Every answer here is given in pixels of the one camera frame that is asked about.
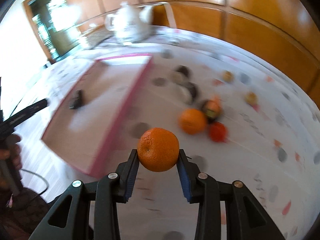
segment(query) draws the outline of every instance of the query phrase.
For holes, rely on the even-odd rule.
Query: orange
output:
[[[138,158],[149,171],[171,169],[178,160],[179,141],[170,131],[152,128],[146,131],[138,143]]]
[[[225,142],[228,136],[228,129],[220,122],[210,125],[209,136],[214,142]]]
[[[189,108],[182,112],[179,125],[188,134],[196,134],[205,129],[207,118],[204,113],[197,109]]]

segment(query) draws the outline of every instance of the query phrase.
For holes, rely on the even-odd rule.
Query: metal screw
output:
[[[81,186],[81,181],[75,180],[75,181],[72,183],[72,185],[73,185],[74,187],[79,187],[79,186]]]
[[[201,172],[201,173],[198,174],[198,178],[199,179],[206,179],[207,177],[208,177],[208,175],[206,173],[204,173],[204,172]]]
[[[235,184],[236,187],[243,187],[243,183],[241,181],[239,181],[239,180],[235,181],[234,184]]]
[[[115,172],[112,172],[108,175],[109,179],[116,179],[118,177],[118,174],[116,174]]]

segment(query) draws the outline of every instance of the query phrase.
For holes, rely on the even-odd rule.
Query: polka dot tablecloth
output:
[[[202,172],[218,181],[243,181],[286,239],[302,239],[320,211],[320,112],[314,102],[270,64],[205,35],[155,27],[155,35],[143,43],[127,47],[110,43],[53,65],[47,80],[55,85],[46,90],[58,104],[92,60],[130,53],[153,55],[149,75],[108,153],[106,173],[127,160],[146,130],[165,128],[178,137],[180,148]],[[179,65],[190,69],[190,81],[201,92],[191,106],[181,100],[169,78]],[[61,80],[60,69],[68,81]],[[234,74],[232,83],[223,81],[225,70]],[[249,91],[258,96],[254,107],[244,101]],[[222,100],[220,122],[229,129],[226,143],[212,142],[207,132],[187,135],[177,123],[184,109],[199,108],[213,94]],[[45,120],[56,105],[47,110]],[[132,197],[118,205],[122,239],[194,239],[197,212],[197,204],[188,204],[183,197],[175,167],[152,173],[140,166]],[[225,216],[221,202],[222,239],[226,239]]]

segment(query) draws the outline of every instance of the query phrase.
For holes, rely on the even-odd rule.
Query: teapot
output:
[[[116,13],[107,15],[105,26],[115,33],[119,42],[141,41],[151,34],[152,8],[153,6],[145,6],[140,10],[128,2],[122,2]]]

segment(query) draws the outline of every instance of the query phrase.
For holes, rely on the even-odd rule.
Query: wooden floor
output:
[[[65,189],[66,184],[61,181],[51,160],[50,150],[40,140],[45,127],[41,114],[37,113],[16,128],[16,133],[22,137],[20,142],[23,168],[43,176],[50,184],[49,189],[42,195],[47,201],[52,201]],[[37,176],[21,171],[24,187],[41,192],[45,188],[44,182]]]

